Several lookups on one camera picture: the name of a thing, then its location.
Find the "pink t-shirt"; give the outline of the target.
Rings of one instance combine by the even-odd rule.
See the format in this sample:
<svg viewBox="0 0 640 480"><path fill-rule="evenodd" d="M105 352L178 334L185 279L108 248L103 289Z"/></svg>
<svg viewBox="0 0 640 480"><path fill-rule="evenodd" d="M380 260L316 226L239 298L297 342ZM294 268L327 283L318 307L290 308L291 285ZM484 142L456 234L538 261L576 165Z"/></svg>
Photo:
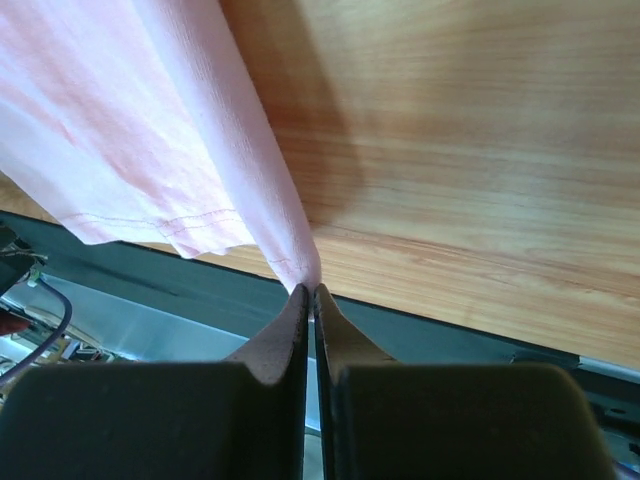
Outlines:
<svg viewBox="0 0 640 480"><path fill-rule="evenodd" d="M287 289L321 262L216 1L5 1L1 170L88 245L258 247Z"/></svg>

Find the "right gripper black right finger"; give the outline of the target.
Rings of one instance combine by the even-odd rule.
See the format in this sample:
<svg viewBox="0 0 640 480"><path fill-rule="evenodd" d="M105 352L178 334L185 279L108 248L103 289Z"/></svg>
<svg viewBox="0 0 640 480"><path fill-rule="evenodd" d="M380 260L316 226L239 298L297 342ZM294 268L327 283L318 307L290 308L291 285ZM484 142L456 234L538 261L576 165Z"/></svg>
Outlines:
<svg viewBox="0 0 640 480"><path fill-rule="evenodd" d="M611 479L590 405L544 363L407 365L314 293L328 479Z"/></svg>

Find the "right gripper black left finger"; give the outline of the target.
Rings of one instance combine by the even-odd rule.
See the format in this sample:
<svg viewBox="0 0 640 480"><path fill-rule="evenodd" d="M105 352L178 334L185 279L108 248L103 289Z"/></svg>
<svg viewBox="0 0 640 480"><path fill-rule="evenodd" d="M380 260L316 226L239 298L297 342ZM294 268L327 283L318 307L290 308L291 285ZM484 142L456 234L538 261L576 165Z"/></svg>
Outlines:
<svg viewBox="0 0 640 480"><path fill-rule="evenodd" d="M5 479L299 479L309 294L223 360L40 367L1 412Z"/></svg>

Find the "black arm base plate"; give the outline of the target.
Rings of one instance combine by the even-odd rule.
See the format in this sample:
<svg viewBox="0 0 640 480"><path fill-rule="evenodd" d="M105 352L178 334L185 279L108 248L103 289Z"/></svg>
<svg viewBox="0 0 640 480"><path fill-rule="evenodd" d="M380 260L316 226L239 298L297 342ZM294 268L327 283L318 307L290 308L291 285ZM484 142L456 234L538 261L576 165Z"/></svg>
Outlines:
<svg viewBox="0 0 640 480"><path fill-rule="evenodd" d="M572 376L585 392L598 424L638 443L639 385L582 370L576 370Z"/></svg>

